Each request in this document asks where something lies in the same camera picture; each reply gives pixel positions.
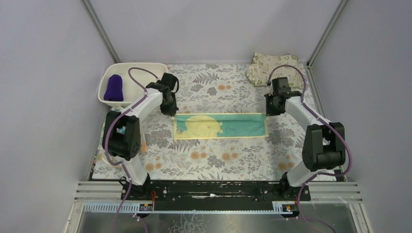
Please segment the purple towel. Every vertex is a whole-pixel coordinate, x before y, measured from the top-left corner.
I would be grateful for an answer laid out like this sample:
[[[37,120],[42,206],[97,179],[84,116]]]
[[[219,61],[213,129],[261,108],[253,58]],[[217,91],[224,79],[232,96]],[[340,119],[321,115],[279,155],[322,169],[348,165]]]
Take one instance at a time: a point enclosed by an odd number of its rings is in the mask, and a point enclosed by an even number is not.
[[[103,99],[105,101],[123,101],[123,80],[118,74],[112,75],[107,82],[107,87]]]

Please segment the yellow teal patterned towel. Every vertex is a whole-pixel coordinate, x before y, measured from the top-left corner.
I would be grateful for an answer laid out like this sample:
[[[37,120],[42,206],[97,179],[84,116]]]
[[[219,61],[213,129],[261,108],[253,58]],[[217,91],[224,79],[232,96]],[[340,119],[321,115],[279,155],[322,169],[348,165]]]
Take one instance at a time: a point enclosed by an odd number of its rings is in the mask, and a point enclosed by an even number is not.
[[[262,113],[176,114],[175,140],[267,137],[267,116]]]

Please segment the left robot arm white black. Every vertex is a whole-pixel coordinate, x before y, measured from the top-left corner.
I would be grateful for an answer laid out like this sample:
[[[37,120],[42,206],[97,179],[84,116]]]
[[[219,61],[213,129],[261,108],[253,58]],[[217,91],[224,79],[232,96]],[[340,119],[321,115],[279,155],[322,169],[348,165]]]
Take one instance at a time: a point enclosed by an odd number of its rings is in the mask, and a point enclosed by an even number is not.
[[[142,88],[143,94],[120,112],[108,112],[102,147],[108,163],[121,166],[129,184],[143,186],[149,181],[149,175],[138,157],[141,148],[140,123],[156,108],[170,117],[176,114],[175,94],[179,90],[179,80],[169,73],[164,73],[160,80],[146,86],[135,78],[132,80]]]

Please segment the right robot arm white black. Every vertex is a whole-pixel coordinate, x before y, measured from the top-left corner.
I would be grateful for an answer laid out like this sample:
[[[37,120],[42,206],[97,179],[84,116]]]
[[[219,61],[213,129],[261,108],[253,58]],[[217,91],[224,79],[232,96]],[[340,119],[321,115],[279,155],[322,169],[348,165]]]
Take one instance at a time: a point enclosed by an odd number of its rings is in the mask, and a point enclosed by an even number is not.
[[[286,189],[301,187],[315,174],[343,165],[346,162],[343,125],[329,121],[306,105],[303,94],[292,91],[286,77],[273,79],[269,85],[272,92],[265,95],[266,114],[287,113],[305,130],[302,161],[282,175],[281,185]]]

